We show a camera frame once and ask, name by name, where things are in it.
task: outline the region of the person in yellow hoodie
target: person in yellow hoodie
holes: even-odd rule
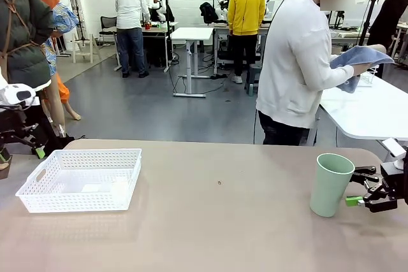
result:
[[[229,32],[233,36],[235,76],[232,81],[242,84],[244,50],[247,64],[255,63],[258,30],[265,16],[265,0],[230,0]]]

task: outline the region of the cup rim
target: cup rim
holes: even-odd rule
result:
[[[332,170],[327,169],[326,167],[322,166],[322,164],[320,164],[320,162],[319,162],[320,156],[324,156],[324,155],[336,155],[336,156],[342,157],[343,159],[347,160],[348,162],[350,162],[350,163],[353,165],[353,170],[350,171],[350,172],[347,172],[347,173],[339,173],[339,172],[334,172],[334,171],[332,171]],[[356,170],[356,165],[354,165],[354,163],[353,163],[352,161],[350,161],[347,157],[344,157],[343,155],[340,155],[340,154],[335,154],[335,153],[323,153],[323,154],[320,154],[320,155],[317,157],[316,161],[317,161],[317,164],[318,164],[320,167],[322,167],[324,170],[326,170],[326,171],[328,171],[328,172],[331,172],[331,173],[333,173],[333,174],[335,174],[335,175],[350,175],[351,173],[354,173],[354,171]]]

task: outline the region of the yellow hoodie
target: yellow hoodie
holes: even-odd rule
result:
[[[228,24],[234,35],[258,33],[265,16],[265,0],[229,0]]]

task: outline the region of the basket handle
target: basket handle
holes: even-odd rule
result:
[[[40,164],[36,167],[37,170],[34,169],[34,171],[27,177],[26,182],[28,182],[29,180],[31,180],[32,178],[34,178],[35,176],[38,176],[43,170],[45,170],[43,168],[45,161],[40,162]]]

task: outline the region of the black shoe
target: black shoe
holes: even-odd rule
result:
[[[147,71],[145,71],[144,73],[140,73],[139,74],[139,78],[145,78],[149,75],[149,73]]]

